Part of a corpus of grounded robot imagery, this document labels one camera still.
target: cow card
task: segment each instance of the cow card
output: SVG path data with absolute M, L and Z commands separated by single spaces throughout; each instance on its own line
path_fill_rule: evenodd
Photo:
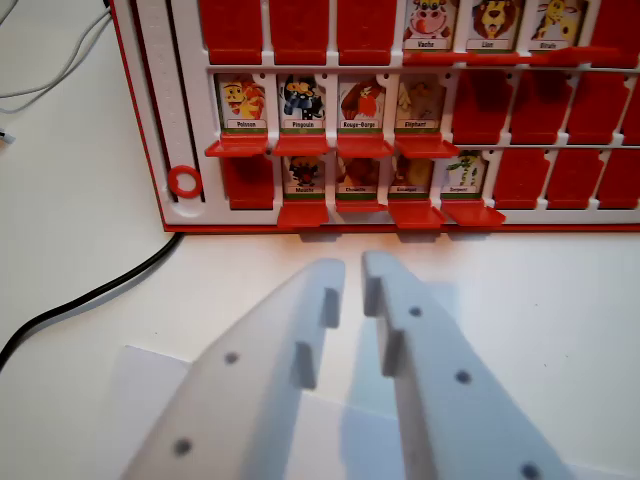
M 393 158 L 393 182 L 389 198 L 429 198 L 433 160 L 430 158 Z
M 529 50 L 573 47 L 578 41 L 585 11 L 586 2 L 581 0 L 539 0 Z
M 324 161 L 316 156 L 284 157 L 282 177 L 284 198 L 289 200 L 324 198 Z
M 458 0 L 407 0 L 405 50 L 451 50 Z
M 480 198 L 487 170 L 481 150 L 462 150 L 448 161 L 442 198 Z
M 380 162 L 373 158 L 338 157 L 336 198 L 374 200 L 378 196 Z
M 324 102 L 313 74 L 278 75 L 281 132 L 324 133 Z
M 467 50 L 511 52 L 518 37 L 520 0 L 474 0 Z
M 250 74 L 215 76 L 220 127 L 227 133 L 267 131 L 264 88 Z
M 397 133 L 429 133 L 440 130 L 446 88 L 438 75 L 402 75 L 396 108 Z
M 382 132 L 386 90 L 375 75 L 340 77 L 338 133 Z

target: white plastic frame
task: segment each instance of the white plastic frame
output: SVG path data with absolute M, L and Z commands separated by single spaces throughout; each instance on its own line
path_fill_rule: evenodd
M 494 150 L 493 154 L 484 152 L 485 158 L 489 159 L 488 171 L 485 177 L 483 188 L 483 199 L 488 206 L 493 206 L 494 201 L 493 186 L 495 185 L 498 173 L 499 162 L 504 148 L 540 148 L 550 150 L 547 155 L 550 161 L 555 158 L 557 148 L 600 148 L 607 152 L 601 155 L 603 161 L 608 159 L 612 148 L 638 148 L 638 146 L 622 145 L 623 135 L 620 133 L 620 124 L 617 126 L 613 140 L 608 145 L 567 145 L 568 134 L 564 131 L 567 120 L 571 112 L 571 104 L 575 95 L 576 87 L 580 76 L 586 71 L 600 72 L 624 72 L 627 75 L 625 85 L 630 92 L 627 97 L 627 106 L 637 83 L 637 75 L 640 68 L 636 69 L 594 69 L 590 65 L 580 65 L 576 68 L 550 68 L 564 70 L 571 74 L 568 81 L 573 87 L 573 94 L 570 99 L 565 120 L 558 132 L 558 139 L 553 145 L 510 145 L 511 134 L 509 125 L 511 122 L 511 109 L 520 81 L 521 72 L 531 68 L 529 65 L 517 65 L 514 67 L 467 67 L 464 63 L 454 64 L 450 68 L 444 67 L 403 67 L 402 66 L 402 35 L 404 32 L 404 19 L 406 12 L 406 0 L 398 0 L 396 9 L 396 26 L 394 30 L 394 41 L 391 49 L 391 61 L 388 66 L 341 66 L 339 65 L 339 55 L 336 42 L 337 23 L 337 2 L 330 0 L 330 24 L 329 24 L 329 45 L 327 51 L 327 63 L 324 66 L 287 66 L 276 65 L 273 48 L 271 46 L 271 34 L 269 24 L 269 2 L 262 0 L 262 24 L 263 24 L 263 53 L 261 65 L 210 65 L 209 55 L 203 46 L 203 39 L 200 26 L 200 13 L 198 0 L 171 0 L 173 10 L 173 23 L 175 27 L 178 53 L 180 56 L 183 81 L 186 91 L 187 104 L 184 105 L 181 95 L 174 95 L 181 91 L 177 68 L 175 66 L 176 55 L 172 49 L 163 50 L 162 54 L 168 59 L 169 68 L 162 71 L 154 66 L 152 58 L 155 51 L 163 46 L 168 46 L 170 37 L 168 29 L 168 14 L 166 3 L 163 0 L 137 0 L 140 12 L 140 21 L 145 39 L 146 56 L 148 58 L 151 75 L 156 88 L 156 99 L 152 99 L 149 87 L 146 83 L 142 46 L 138 43 L 133 15 L 130 7 L 130 0 L 114 0 L 115 12 L 119 24 L 119 34 L 124 47 L 127 60 L 128 72 L 131 78 L 135 101 L 137 104 L 140 121 L 144 130 L 145 141 L 149 151 L 149 159 L 152 166 L 153 176 L 157 185 L 157 194 L 163 219 L 167 225 L 273 225 L 277 224 L 280 208 L 282 207 L 282 171 L 281 158 L 275 157 L 268 152 L 267 158 L 273 162 L 273 174 L 275 180 L 275 195 L 272 210 L 231 210 L 228 198 L 224 193 L 224 184 L 220 167 L 220 159 L 205 156 L 205 150 L 220 138 L 220 124 L 217 113 L 216 93 L 213 85 L 213 76 L 218 72 L 250 72 L 255 81 L 265 88 L 266 112 L 268 126 L 269 148 L 275 147 L 279 138 L 279 118 L 277 101 L 276 76 L 282 73 L 313 73 L 319 83 L 326 91 L 326 137 L 332 150 L 325 155 L 327 166 L 326 175 L 326 203 L 329 211 L 329 224 L 392 224 L 393 220 L 387 212 L 362 213 L 362 214 L 339 214 L 335 210 L 335 146 L 337 140 L 336 127 L 338 117 L 338 77 L 342 74 L 352 73 L 376 73 L 378 80 L 387 88 L 385 98 L 385 119 L 383 122 L 383 134 L 387 142 L 393 145 L 395 134 L 395 111 L 398 93 L 398 81 L 401 74 L 436 73 L 439 75 L 441 83 L 446 86 L 446 97 L 441 122 L 441 132 L 445 140 L 451 141 L 451 122 L 459 73 L 465 68 L 500 68 L 511 73 L 508 80 L 513 86 L 514 93 L 507 115 L 507 119 L 500 133 L 499 143 L 496 145 L 460 145 L 464 149 Z M 472 0 L 461 0 L 458 10 L 458 21 L 454 34 L 453 51 L 464 52 L 468 36 L 468 23 L 471 21 Z M 589 9 L 585 16 L 583 28 L 578 39 L 579 46 L 586 46 L 591 40 L 593 28 L 596 22 L 599 9 L 599 0 L 589 3 Z M 154 13 L 147 16 L 145 12 L 151 9 Z M 518 34 L 515 51 L 522 56 L 530 55 L 528 51 L 529 39 L 535 23 L 537 2 L 526 2 L 520 31 Z M 153 27 L 156 37 L 162 41 L 150 41 L 148 30 Z M 172 95 L 159 99 L 156 78 L 161 78 L 163 90 L 171 92 Z M 158 132 L 156 118 L 153 110 L 155 101 L 159 115 L 160 124 L 165 125 L 170 119 L 173 124 L 172 130 L 164 129 L 167 149 L 169 150 L 169 161 L 171 166 L 188 165 L 199 166 L 202 177 L 203 193 L 205 201 L 200 197 L 193 199 L 179 198 L 175 202 L 171 192 L 167 187 L 167 171 L 163 158 L 161 139 Z M 193 157 L 190 144 L 185 143 L 188 139 L 188 126 L 184 110 L 188 108 L 192 119 L 192 134 L 195 141 L 196 157 Z M 435 160 L 434 181 L 430 189 L 430 198 L 434 206 L 441 205 L 440 185 L 436 179 L 441 174 L 442 162 Z M 392 181 L 391 156 L 380 159 L 380 183 L 378 190 L 378 201 L 387 204 L 387 193 Z M 549 175 L 553 171 L 553 165 L 549 170 Z M 188 179 L 178 178 L 181 185 Z M 640 210 L 638 207 L 630 210 L 598 210 L 599 202 L 595 198 L 597 188 L 594 189 L 589 200 L 589 208 L 586 210 L 547 210 L 545 191 L 541 194 L 538 207 L 534 210 L 501 210 L 506 215 L 505 224 L 616 224 L 616 223 L 640 223 Z

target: screw hole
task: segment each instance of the screw hole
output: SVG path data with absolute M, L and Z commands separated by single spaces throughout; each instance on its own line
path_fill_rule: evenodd
M 238 355 L 236 352 L 229 352 L 224 356 L 224 361 L 227 365 L 231 365 L 236 363 L 239 358 L 240 355 Z
M 538 467 L 536 467 L 532 463 L 524 464 L 520 469 L 520 473 L 522 473 L 522 476 L 527 480 L 539 480 L 540 478 L 542 478 L 542 476 L 540 475 L 540 470 L 538 470 Z
M 173 453 L 175 453 L 176 457 L 184 457 L 191 451 L 191 447 L 191 440 L 188 438 L 180 438 L 173 444 Z
M 469 375 L 469 372 L 467 372 L 466 370 L 460 370 L 458 373 L 456 373 L 456 380 L 466 385 L 468 383 L 471 383 L 471 375 Z

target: black cable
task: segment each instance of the black cable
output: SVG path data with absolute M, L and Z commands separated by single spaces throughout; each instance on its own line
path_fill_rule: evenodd
M 87 302 L 90 302 L 94 298 L 99 297 L 107 293 L 110 290 L 113 290 L 116 287 L 119 287 L 123 283 L 128 282 L 129 280 L 137 277 L 145 270 L 153 267 L 156 263 L 161 261 L 167 255 L 169 255 L 180 243 L 180 240 L 184 237 L 184 233 L 176 233 L 171 237 L 164 247 L 158 250 L 153 256 L 149 257 L 147 260 L 142 262 L 135 268 L 132 268 L 127 273 L 120 275 L 118 278 L 111 280 L 110 282 L 105 283 L 104 285 L 99 286 L 98 288 L 94 288 L 88 293 L 76 298 L 75 300 L 71 300 L 70 302 L 65 303 L 64 305 L 60 305 L 58 307 L 52 308 L 44 313 L 41 313 L 37 317 L 32 318 L 27 323 L 22 325 L 9 339 L 7 344 L 4 346 L 2 351 L 0 352 L 0 372 L 6 365 L 7 361 L 11 357 L 11 355 L 18 349 L 18 347 L 22 344 L 24 339 L 30 330 L 37 327 L 38 325 L 46 322 L 47 320 L 51 320 L 58 315 L 69 312 L 74 308 L 78 308 L 81 305 L 84 305 Z

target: giraffe card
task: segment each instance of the giraffe card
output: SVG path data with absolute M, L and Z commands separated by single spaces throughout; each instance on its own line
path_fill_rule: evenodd
M 583 0 L 539 0 L 531 51 L 573 47 L 582 29 L 587 3 Z

